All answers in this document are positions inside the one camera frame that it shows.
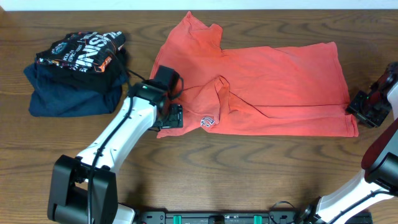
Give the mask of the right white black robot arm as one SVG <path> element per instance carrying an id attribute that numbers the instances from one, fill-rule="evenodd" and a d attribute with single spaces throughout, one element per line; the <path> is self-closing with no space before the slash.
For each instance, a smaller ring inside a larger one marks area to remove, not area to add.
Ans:
<path id="1" fill-rule="evenodd" d="M 359 91 L 346 108 L 361 124 L 379 127 L 389 113 L 397 115 L 397 62 Z M 346 223 L 371 205 L 397 196 L 397 121 L 371 144 L 361 161 L 361 170 L 330 195 L 318 198 L 300 215 L 299 223 Z"/>

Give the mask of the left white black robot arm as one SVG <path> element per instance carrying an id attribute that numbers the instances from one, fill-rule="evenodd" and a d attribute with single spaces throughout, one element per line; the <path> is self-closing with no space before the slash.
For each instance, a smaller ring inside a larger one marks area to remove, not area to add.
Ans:
<path id="1" fill-rule="evenodd" d="M 133 223 L 133 208 L 118 202 L 116 176 L 150 128 L 181 127 L 177 82 L 144 80 L 129 87 L 106 129 L 75 157 L 62 155 L 52 171 L 47 217 L 57 223 Z"/>

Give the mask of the red orange t-shirt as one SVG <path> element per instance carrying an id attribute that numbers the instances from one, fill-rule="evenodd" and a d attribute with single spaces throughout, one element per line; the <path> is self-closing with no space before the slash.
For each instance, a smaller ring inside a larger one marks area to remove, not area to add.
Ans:
<path id="1" fill-rule="evenodd" d="M 191 12 L 171 31 L 157 54 L 160 67 L 182 78 L 175 100 L 183 127 L 159 137 L 202 128 L 209 133 L 249 136 L 359 134 L 346 112 L 348 86 L 334 42 L 303 47 L 222 49 L 223 28 L 205 25 Z"/>

